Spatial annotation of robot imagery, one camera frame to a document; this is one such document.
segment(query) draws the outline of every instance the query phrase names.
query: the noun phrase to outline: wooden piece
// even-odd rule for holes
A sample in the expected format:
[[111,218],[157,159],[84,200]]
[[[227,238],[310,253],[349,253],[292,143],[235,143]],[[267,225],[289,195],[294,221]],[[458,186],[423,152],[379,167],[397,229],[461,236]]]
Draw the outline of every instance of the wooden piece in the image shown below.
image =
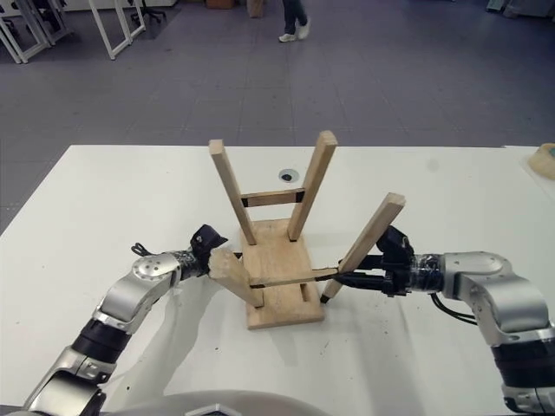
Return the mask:
[[251,289],[251,276],[243,264],[228,249],[212,250],[208,263],[210,278],[243,299],[252,307],[264,304],[262,290]]
[[[352,271],[358,267],[404,206],[405,197],[396,193],[388,193],[349,252],[339,263],[339,273]],[[330,280],[323,291],[323,301],[327,302],[327,299],[334,297],[342,286],[339,282]]]
[[304,197],[304,188],[286,189],[284,191],[244,193],[241,201],[245,208],[252,206],[294,204],[301,202]]
[[555,143],[545,143],[528,159],[528,165],[538,175],[555,180]]
[[234,0],[206,0],[208,9],[233,9]]
[[[292,276],[312,272],[308,251],[300,237],[291,242],[287,235],[289,220],[277,219],[253,223],[258,244],[249,245],[241,236],[243,265],[251,276],[265,276],[268,281],[286,282]],[[261,289],[264,306],[247,304],[249,329],[270,328],[323,319],[315,283],[288,284]]]
[[246,241],[248,241],[249,244],[254,245],[257,243],[257,240],[254,237],[254,231],[252,230],[252,222],[249,218],[249,214],[243,207],[243,203],[241,202],[241,192],[239,191],[237,180],[233,174],[232,166],[227,158],[224,141],[210,140],[208,147],[210,149],[210,155],[212,156],[214,165],[216,165],[216,169],[218,170],[219,177],[222,179],[222,183],[224,184],[227,197],[232,203],[232,207],[235,211],[235,215],[237,216],[237,220],[239,221],[239,225],[241,226],[241,230],[243,230],[243,233],[245,234]]
[[336,147],[337,139],[332,132],[325,131],[320,133],[309,168],[304,177],[303,188],[305,191],[303,202],[295,206],[291,215],[291,221],[289,222],[287,232],[291,241],[297,241],[303,231],[304,223],[309,216],[310,208],[314,204],[314,199],[322,184],[323,175],[328,169],[331,156],[333,156]]
[[295,276],[291,276],[291,278],[280,277],[278,281],[272,281],[272,279],[268,276],[254,276],[251,277],[250,282],[252,288],[270,288],[272,286],[282,286],[284,284],[318,282],[319,280],[324,280],[323,277],[333,276],[336,274],[337,268],[315,269],[295,273]]

